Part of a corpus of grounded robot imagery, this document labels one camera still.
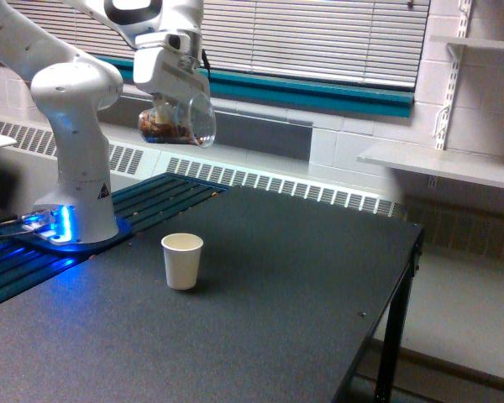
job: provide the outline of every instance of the cable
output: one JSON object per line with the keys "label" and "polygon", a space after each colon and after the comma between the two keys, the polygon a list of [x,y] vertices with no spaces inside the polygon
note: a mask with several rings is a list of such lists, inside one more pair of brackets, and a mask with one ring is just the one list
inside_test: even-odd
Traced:
{"label": "cable", "polygon": [[31,229],[29,231],[21,231],[20,233],[7,233],[7,234],[4,234],[4,235],[0,235],[0,239],[17,237],[19,235],[28,235],[30,233],[35,233],[35,230]]}
{"label": "cable", "polygon": [[6,225],[12,225],[12,224],[20,224],[23,220],[20,218],[15,218],[14,220],[8,220],[4,222],[0,222],[0,228],[5,227]]}
{"label": "cable", "polygon": [[[7,220],[7,221],[0,222],[0,228],[6,227],[8,225],[22,224],[22,223],[24,223],[24,221],[27,218],[35,217],[35,216],[38,216],[40,214],[45,214],[46,212],[47,212],[46,210],[38,210],[36,212],[28,213],[28,214],[22,216],[21,218],[14,218],[13,220]],[[19,232],[16,232],[16,233],[0,234],[0,239],[17,237],[19,235],[28,235],[28,234],[31,234],[31,233],[36,233],[37,230],[38,230],[38,228],[30,229],[28,231],[19,231]]]}

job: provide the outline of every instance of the blue led light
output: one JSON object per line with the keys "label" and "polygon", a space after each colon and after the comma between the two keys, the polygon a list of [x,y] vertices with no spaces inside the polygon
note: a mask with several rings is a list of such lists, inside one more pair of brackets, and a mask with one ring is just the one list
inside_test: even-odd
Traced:
{"label": "blue led light", "polygon": [[60,219],[60,226],[63,231],[61,237],[64,241],[71,241],[73,238],[71,231],[71,214],[69,213],[69,208],[67,208],[67,206],[62,206],[60,208]]}

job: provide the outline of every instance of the warning label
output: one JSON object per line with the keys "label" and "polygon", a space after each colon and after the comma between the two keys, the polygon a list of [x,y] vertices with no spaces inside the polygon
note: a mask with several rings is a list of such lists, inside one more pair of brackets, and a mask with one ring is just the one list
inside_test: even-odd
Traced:
{"label": "warning label", "polygon": [[107,184],[103,183],[101,191],[99,192],[99,197],[97,198],[98,200],[104,199],[105,197],[109,197],[110,192],[108,191]]}

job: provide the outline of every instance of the metal table frame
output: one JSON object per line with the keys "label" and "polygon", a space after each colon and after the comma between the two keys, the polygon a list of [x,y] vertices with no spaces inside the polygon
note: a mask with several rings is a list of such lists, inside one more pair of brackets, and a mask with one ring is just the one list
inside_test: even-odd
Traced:
{"label": "metal table frame", "polygon": [[403,328],[411,296],[412,279],[418,270],[418,260],[422,254],[422,243],[423,235],[415,244],[407,268],[391,299],[379,374],[375,386],[374,403],[389,403],[391,401],[396,365],[402,346]]}

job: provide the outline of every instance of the window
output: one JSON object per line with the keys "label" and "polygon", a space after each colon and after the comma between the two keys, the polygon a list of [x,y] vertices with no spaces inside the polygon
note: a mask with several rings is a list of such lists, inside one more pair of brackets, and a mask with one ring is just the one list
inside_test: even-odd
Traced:
{"label": "window", "polygon": [[[214,69],[413,90],[430,0],[205,0]],[[59,38],[132,58],[119,35],[59,0],[9,0]]]}

